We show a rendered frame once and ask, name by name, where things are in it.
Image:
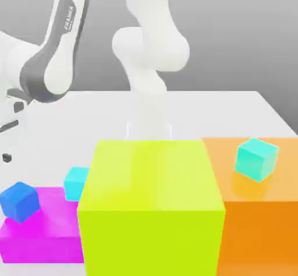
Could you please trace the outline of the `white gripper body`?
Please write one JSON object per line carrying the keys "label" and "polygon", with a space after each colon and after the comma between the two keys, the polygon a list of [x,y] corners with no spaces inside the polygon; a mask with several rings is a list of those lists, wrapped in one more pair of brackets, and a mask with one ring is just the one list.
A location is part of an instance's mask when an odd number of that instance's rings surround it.
{"label": "white gripper body", "polygon": [[0,126],[0,146],[13,146],[25,139],[27,118],[19,115]]}

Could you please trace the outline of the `small blue cube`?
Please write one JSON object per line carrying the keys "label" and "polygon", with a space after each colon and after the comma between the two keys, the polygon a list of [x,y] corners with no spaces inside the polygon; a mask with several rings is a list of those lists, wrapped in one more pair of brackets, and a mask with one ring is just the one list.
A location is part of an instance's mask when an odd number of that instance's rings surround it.
{"label": "small blue cube", "polygon": [[24,222],[40,209],[37,190],[23,182],[17,182],[0,194],[4,215],[18,223]]}

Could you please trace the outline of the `small cyan cube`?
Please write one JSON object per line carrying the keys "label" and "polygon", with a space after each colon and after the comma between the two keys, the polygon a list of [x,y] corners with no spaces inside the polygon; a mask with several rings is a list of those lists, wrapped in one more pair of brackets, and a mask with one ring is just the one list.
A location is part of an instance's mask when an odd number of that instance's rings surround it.
{"label": "small cyan cube", "polygon": [[67,201],[80,201],[88,173],[89,168],[71,167],[63,181]]}

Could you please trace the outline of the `small turquoise cube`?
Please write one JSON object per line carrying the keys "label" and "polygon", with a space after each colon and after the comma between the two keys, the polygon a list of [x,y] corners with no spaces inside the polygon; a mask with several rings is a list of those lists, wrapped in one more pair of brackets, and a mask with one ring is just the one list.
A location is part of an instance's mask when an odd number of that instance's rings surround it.
{"label": "small turquoise cube", "polygon": [[275,169],[279,147],[258,138],[250,138],[237,149],[235,171],[262,182]]}

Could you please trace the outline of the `large magenta box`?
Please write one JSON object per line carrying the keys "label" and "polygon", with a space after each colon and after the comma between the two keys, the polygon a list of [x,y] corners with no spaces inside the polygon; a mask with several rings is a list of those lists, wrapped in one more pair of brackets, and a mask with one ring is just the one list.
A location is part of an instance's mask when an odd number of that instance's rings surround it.
{"label": "large magenta box", "polygon": [[0,255],[8,263],[84,263],[78,202],[67,201],[62,187],[38,187],[40,209],[18,223],[0,227]]}

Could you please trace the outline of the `large yellow-green box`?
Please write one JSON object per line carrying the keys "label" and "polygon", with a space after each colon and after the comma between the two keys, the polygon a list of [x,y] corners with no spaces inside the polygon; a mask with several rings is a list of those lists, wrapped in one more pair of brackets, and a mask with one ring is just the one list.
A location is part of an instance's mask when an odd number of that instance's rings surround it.
{"label": "large yellow-green box", "polygon": [[216,276],[225,212],[202,140],[99,141],[77,209],[86,276]]}

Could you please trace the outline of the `large orange box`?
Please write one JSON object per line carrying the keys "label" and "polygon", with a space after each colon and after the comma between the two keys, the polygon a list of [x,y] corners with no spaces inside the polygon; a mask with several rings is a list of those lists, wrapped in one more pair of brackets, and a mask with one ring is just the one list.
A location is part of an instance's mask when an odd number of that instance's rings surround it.
{"label": "large orange box", "polygon": [[266,139],[279,153],[261,183],[235,171],[244,141],[204,139],[226,207],[217,276],[298,276],[298,139]]}

